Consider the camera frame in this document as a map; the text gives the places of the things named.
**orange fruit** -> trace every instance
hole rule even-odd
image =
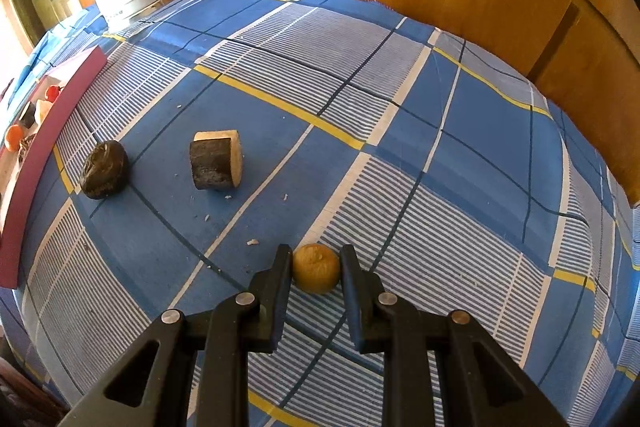
[[[305,245],[293,254],[293,280],[307,293],[329,293],[340,280],[340,259],[325,245]]]
[[[24,138],[24,131],[18,124],[14,124],[6,130],[4,135],[4,145],[11,152],[17,152],[20,149],[20,140]]]

